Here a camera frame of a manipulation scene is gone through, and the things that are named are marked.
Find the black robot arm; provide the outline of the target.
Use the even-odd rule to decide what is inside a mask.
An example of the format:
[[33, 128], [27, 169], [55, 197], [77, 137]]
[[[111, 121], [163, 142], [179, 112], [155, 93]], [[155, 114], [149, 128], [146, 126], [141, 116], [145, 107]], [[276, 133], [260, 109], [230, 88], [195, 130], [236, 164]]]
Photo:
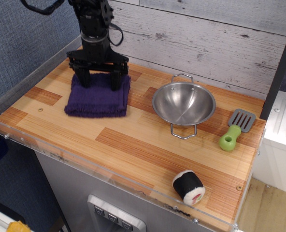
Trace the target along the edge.
[[111, 89], [118, 90], [121, 77], [128, 74], [128, 61], [124, 55], [115, 52], [111, 45], [119, 46], [110, 38], [109, 28], [122, 32], [121, 28], [111, 23], [114, 19], [113, 8], [106, 0], [71, 0], [78, 23], [82, 49], [67, 53], [69, 67], [75, 72], [81, 86], [91, 86], [90, 71], [110, 73]]

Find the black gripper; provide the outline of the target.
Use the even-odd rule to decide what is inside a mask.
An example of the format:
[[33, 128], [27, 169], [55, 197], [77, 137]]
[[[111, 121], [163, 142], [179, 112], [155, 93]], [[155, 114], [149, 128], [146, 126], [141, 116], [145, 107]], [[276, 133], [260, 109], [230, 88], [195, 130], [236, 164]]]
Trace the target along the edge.
[[128, 73], [129, 59], [115, 52], [107, 38], [95, 43], [82, 39], [82, 46], [80, 50], [67, 52], [69, 66], [74, 70], [81, 86], [90, 86], [89, 71], [110, 72], [111, 89], [119, 90], [121, 74]]

